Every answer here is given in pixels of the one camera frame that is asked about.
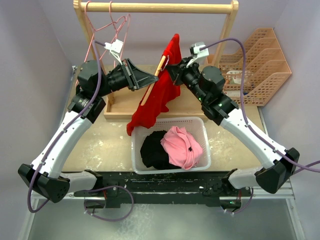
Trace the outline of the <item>red t shirt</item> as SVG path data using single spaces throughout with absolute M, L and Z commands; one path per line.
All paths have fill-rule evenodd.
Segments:
M 132 135 L 135 127 L 149 129 L 154 126 L 157 117 L 161 113 L 169 111 L 167 103 L 180 96 L 180 87 L 173 84 L 165 67 L 178 64 L 181 60 L 180 35 L 176 33 L 163 51 L 155 71 L 158 81 L 148 86 L 137 110 L 131 117 L 131 121 L 126 126 L 126 132 L 129 136 Z

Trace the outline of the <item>pink wire hanger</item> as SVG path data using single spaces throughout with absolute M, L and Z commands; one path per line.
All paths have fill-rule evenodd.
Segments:
M 116 26 L 116 21 L 113 19 L 112 16 L 112 1 L 109 2 L 97 2 L 96 0 L 74 0 L 73 1 L 73 8 L 76 13 L 77 19 L 80 23 L 80 26 L 82 28 L 82 31 L 84 33 L 85 39 L 88 44 L 88 49 L 84 58 L 84 61 L 86 62 L 89 59 L 89 54 L 92 54 L 92 57 L 94 60 L 97 60 L 99 58 L 99 62 L 101 63 L 102 69 L 104 69 L 104 64 L 102 62 L 102 57 L 99 53 L 97 52 L 97 55 L 95 54 L 94 51 L 94 44 L 93 40 L 95 39 L 95 33 L 98 31 L 101 31 L 105 28 L 108 28 L 109 26 L 112 26 L 114 28 L 115 36 L 118 36 L 119 30 L 117 29 Z M 108 13 L 109 14 L 109 19 L 110 23 L 107 25 L 104 25 L 100 28 L 95 28 L 94 25 L 92 24 L 88 13 Z
M 107 23 L 103 27 L 102 30 L 106 30 L 107 34 L 112 34 L 113 33 L 113 36 L 108 36 L 106 38 L 106 40 L 104 40 L 104 42 L 112 43 L 116 39 L 122 41 L 123 42 L 123 47 L 122 47 L 122 51 L 121 51 L 121 54 L 120 54 L 120 59 L 122 59 L 123 58 L 123 52 L 124 52 L 125 45 L 126 45 L 126 40 L 127 40 L 129 27 L 130 27 L 130 24 L 131 24 L 131 15 L 129 13 L 126 13 L 126 14 L 123 14 L 121 16 L 118 16 L 118 18 L 115 19 L 113 17 L 112 10 L 113 10 L 113 1 L 111 0 L 109 2 L 109 10 L 108 10 L 109 23 Z M 117 60 L 115 59 L 114 62 L 113 62 L 114 66 L 116 66 L 116 62 L 117 62 Z

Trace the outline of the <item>pink t shirt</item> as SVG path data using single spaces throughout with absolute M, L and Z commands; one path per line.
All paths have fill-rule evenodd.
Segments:
M 196 167 L 203 154 L 203 148 L 185 127 L 172 126 L 160 144 L 168 154 L 169 163 L 183 170 Z

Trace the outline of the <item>black t shirt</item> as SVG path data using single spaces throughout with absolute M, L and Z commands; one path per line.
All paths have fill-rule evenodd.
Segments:
M 145 138 L 140 148 L 140 155 L 143 164 L 147 168 L 153 167 L 157 170 L 173 170 L 180 168 L 169 163 L 169 155 L 161 145 L 161 140 L 166 133 L 165 130 L 153 131 Z

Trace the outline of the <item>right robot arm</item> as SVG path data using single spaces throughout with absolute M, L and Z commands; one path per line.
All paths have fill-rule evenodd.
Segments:
M 233 196 L 244 187 L 261 187 L 275 194 L 296 169 L 286 158 L 297 163 L 299 152 L 276 143 L 244 118 L 238 104 L 223 92 L 226 81 L 219 68 L 206 66 L 200 71 L 198 63 L 189 61 L 186 57 L 178 64 L 166 66 L 173 84 L 185 85 L 199 100 L 204 115 L 233 134 L 261 163 L 254 168 L 231 170 L 222 178 L 223 192 Z

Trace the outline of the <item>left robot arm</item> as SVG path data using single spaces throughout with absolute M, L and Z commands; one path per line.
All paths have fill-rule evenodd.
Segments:
M 53 203 L 58 203 L 70 192 L 87 191 L 91 196 L 101 194 L 101 175 L 91 170 L 62 173 L 62 168 L 79 139 L 105 108 L 104 96 L 123 88 L 136 91 L 159 78 L 137 68 L 126 58 L 107 74 L 97 61 L 86 61 L 78 68 L 77 79 L 76 94 L 58 130 L 31 164 L 22 164 L 18 169 L 30 191 Z

